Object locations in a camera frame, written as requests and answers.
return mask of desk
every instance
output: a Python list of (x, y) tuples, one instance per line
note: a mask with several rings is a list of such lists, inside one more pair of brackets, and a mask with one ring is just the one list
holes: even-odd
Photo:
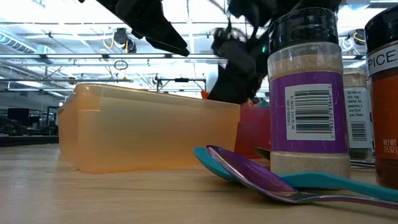
[[(371, 170), (355, 179), (374, 182)], [(73, 170), (58, 145), (0, 148), (0, 223), (398, 223), (398, 211), (353, 203), (286, 205), (201, 166), (117, 174)]]

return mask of black jar lid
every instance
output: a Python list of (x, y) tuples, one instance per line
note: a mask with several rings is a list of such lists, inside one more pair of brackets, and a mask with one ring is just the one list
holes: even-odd
[(338, 44), (336, 14), (320, 7), (290, 12), (274, 21), (269, 30), (269, 53), (308, 42)]
[(375, 15), (365, 26), (367, 53), (398, 40), (398, 5)]

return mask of purple label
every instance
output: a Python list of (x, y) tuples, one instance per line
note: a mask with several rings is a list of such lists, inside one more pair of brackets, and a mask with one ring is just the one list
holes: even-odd
[(342, 74), (297, 73), (269, 87), (273, 151), (348, 153)]

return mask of barcode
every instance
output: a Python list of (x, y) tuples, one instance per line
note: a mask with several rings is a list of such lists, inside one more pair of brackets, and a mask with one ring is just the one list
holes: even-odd
[(351, 133), (353, 135), (353, 141), (368, 140), (368, 134), (366, 133), (366, 123), (363, 121), (352, 121)]
[(331, 84), (290, 86), (285, 94), (287, 139), (335, 140)]

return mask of spice jar label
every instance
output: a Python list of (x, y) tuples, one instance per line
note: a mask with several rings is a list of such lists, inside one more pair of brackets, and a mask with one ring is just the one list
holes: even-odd
[(373, 83), (373, 127), (376, 157), (398, 159), (398, 76)]
[(270, 82), (272, 150), (347, 153), (343, 76), (303, 72)]
[(368, 93), (368, 90), (362, 87), (344, 88), (350, 148), (372, 148)]
[(398, 67), (398, 45), (386, 47), (366, 57), (369, 76), (390, 68)]

